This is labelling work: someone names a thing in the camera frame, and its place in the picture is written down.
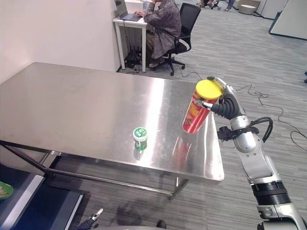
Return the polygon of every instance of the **patterned shirt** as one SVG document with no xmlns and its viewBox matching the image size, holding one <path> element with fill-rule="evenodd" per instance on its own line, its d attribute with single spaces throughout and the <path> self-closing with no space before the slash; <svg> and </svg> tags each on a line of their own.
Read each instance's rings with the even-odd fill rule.
<svg viewBox="0 0 307 230">
<path fill-rule="evenodd" d="M 152 58 L 157 59 L 168 50 L 175 48 L 174 38 L 180 36 L 180 11 L 173 0 L 161 0 L 159 9 L 154 11 L 150 3 L 144 21 L 154 27 L 154 48 Z"/>
</svg>

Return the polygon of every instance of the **desk leg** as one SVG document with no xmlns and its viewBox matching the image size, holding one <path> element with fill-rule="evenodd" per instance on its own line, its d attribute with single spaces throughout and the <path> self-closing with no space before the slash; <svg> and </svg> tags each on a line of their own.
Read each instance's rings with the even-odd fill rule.
<svg viewBox="0 0 307 230">
<path fill-rule="evenodd" d="M 120 36 L 120 30 L 119 30 L 119 24 L 118 23 L 115 23 L 115 29 L 116 29 L 116 36 L 117 36 L 117 43 L 118 43 L 118 50 L 119 50 L 119 58 L 120 58 L 121 68 L 125 69 L 123 46 L 122 46 L 122 43 L 121 43 L 121 36 Z"/>
<path fill-rule="evenodd" d="M 142 28 L 142 72 L 146 72 L 146 27 Z"/>
<path fill-rule="evenodd" d="M 182 179 L 181 182 L 179 182 L 180 178 L 175 178 L 175 190 L 172 192 L 172 195 L 168 197 L 168 199 L 172 200 L 174 199 L 178 193 L 188 184 L 189 180 Z"/>
</svg>

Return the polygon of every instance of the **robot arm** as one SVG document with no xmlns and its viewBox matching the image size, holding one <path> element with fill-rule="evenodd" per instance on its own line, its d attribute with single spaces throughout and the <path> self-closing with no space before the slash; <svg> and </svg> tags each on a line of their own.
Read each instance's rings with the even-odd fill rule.
<svg viewBox="0 0 307 230">
<path fill-rule="evenodd" d="M 236 91 L 220 78 L 209 77 L 208 79 L 220 85 L 223 98 L 220 104 L 210 104 L 201 100 L 198 103 L 230 120 L 231 129 L 220 128 L 219 138 L 233 140 L 258 202 L 257 209 L 260 217 L 267 219 L 258 225 L 258 230 L 307 230 L 306 223 L 291 202 L 271 158 L 265 156 L 263 152 L 263 141 L 272 131 L 272 120 L 266 117 L 249 122 L 236 96 Z M 266 119 L 271 125 L 263 141 L 257 136 L 258 130 L 252 127 L 261 119 Z"/>
</svg>

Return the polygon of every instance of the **yellow lid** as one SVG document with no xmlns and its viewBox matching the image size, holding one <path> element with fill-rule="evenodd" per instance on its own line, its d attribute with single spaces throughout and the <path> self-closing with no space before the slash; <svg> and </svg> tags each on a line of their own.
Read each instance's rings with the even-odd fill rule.
<svg viewBox="0 0 307 230">
<path fill-rule="evenodd" d="M 220 86 L 211 80 L 201 80 L 196 85 L 197 94 L 205 99 L 216 99 L 222 95 Z"/>
</svg>

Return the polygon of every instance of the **metal frame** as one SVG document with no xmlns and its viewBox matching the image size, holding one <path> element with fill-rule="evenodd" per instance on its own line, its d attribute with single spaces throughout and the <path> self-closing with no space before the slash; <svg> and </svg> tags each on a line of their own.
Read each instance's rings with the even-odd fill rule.
<svg viewBox="0 0 307 230">
<path fill-rule="evenodd" d="M 62 175 L 62 176 L 68 176 L 68 177 L 73 177 L 73 178 L 78 178 L 78 179 L 83 179 L 83 180 L 90 180 L 90 181 L 98 181 L 98 182 L 105 182 L 105 183 L 110 183 L 110 184 L 119 184 L 123 186 L 127 186 L 130 188 L 136 188 L 140 190 L 145 190 L 148 192 L 154 192 L 158 194 L 163 194 L 168 196 L 170 200 L 174 199 L 178 193 L 188 184 L 189 180 L 188 179 L 182 179 L 178 176 L 175 177 L 175 186 L 174 186 L 174 191 L 167 191 L 163 189 L 158 189 L 158 188 L 152 188 L 152 187 L 147 187 L 139 184 L 130 184 L 122 181 L 116 181 L 116 180 L 110 180 L 102 177 L 96 177 L 96 176 L 91 176 L 91 175 L 86 175 L 86 174 L 81 174 L 81 173 L 75 173 L 75 172 L 68 172 L 68 171 L 63 171 L 63 170 L 57 170 L 57 169 L 52 169 L 49 167 L 46 167 L 42 165 L 42 162 L 37 162 L 30 156 L 28 156 L 26 153 L 23 151 L 16 149 L 16 148 L 22 148 L 22 149 L 27 149 L 27 150 L 34 150 L 38 152 L 45 153 L 46 155 L 49 155 L 51 153 L 54 153 L 54 151 L 50 151 L 47 149 L 40 149 L 40 148 L 35 148 L 35 147 L 30 147 L 30 146 L 25 146 L 25 145 L 19 145 L 7 141 L 0 141 L 0 145 L 9 150 L 10 152 L 14 153 L 16 156 L 20 157 L 24 161 L 28 162 L 29 164 L 33 165 L 37 169 L 41 170 L 45 174 L 48 175 Z"/>
</svg>

